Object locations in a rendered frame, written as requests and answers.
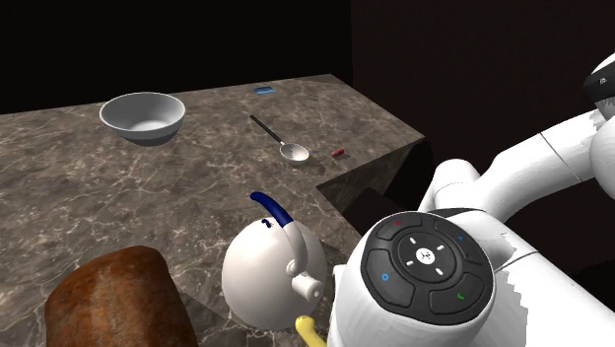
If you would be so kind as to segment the yellow banana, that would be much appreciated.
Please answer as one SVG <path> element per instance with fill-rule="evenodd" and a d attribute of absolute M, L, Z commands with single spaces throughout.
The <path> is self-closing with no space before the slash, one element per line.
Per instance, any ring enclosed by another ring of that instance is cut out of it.
<path fill-rule="evenodd" d="M 326 342 L 315 331 L 315 320 L 308 315 L 300 315 L 295 322 L 295 329 L 307 347 L 327 347 Z"/>

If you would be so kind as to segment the white bowl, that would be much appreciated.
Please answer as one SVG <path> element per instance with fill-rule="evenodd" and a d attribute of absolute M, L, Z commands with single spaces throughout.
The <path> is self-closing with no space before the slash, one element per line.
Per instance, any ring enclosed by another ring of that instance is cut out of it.
<path fill-rule="evenodd" d="M 102 123 L 130 140 L 154 140 L 175 133 L 182 125 L 185 105 L 178 98 L 154 92 L 131 93 L 106 102 Z"/>

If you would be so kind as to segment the brown bread loaf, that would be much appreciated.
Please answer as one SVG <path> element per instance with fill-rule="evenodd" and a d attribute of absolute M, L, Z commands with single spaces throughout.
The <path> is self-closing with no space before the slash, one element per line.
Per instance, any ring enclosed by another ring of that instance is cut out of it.
<path fill-rule="evenodd" d="M 44 305 L 46 347 L 198 347 L 162 254 L 136 245 L 72 271 Z"/>

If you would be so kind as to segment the black-handled metal spoon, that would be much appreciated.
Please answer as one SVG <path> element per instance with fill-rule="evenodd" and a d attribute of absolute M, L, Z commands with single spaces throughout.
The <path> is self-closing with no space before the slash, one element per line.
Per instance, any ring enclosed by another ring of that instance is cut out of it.
<path fill-rule="evenodd" d="M 250 115 L 256 124 L 258 124 L 263 130 L 265 130 L 272 138 L 274 138 L 280 144 L 281 156 L 291 164 L 303 164 L 309 159 L 309 151 L 306 147 L 284 142 L 277 134 L 275 134 L 269 127 L 262 123 L 256 116 Z"/>

